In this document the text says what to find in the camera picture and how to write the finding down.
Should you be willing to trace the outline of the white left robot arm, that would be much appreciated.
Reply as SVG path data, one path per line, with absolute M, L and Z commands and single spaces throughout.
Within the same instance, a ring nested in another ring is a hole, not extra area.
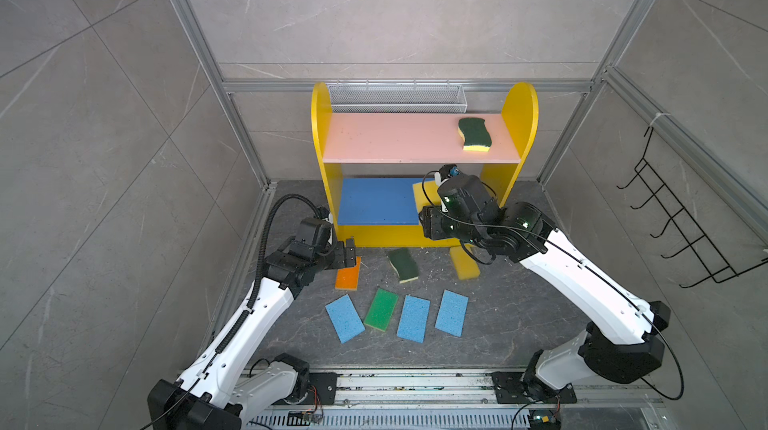
M 355 241 L 327 220 L 306 218 L 295 236 L 260 258 L 255 281 L 213 342 L 173 382 L 159 380 L 147 404 L 150 429 L 240 429 L 271 404 L 307 392 L 308 365 L 281 355 L 253 377 L 243 372 L 261 342 L 316 274 L 350 268 Z

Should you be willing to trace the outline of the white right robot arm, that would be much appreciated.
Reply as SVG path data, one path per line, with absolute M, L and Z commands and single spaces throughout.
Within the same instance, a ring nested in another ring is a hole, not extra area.
M 491 260 L 505 257 L 532 271 L 589 319 L 568 342 L 531 357 L 519 386 L 526 397 L 544 401 L 568 385 L 593 376 L 630 384 L 662 366 L 669 354 L 662 334 L 671 311 L 624 289 L 597 268 L 553 219 L 535 205 L 502 206 L 488 185 L 454 168 L 415 184 L 424 236 L 455 239 L 462 250 L 477 247 Z

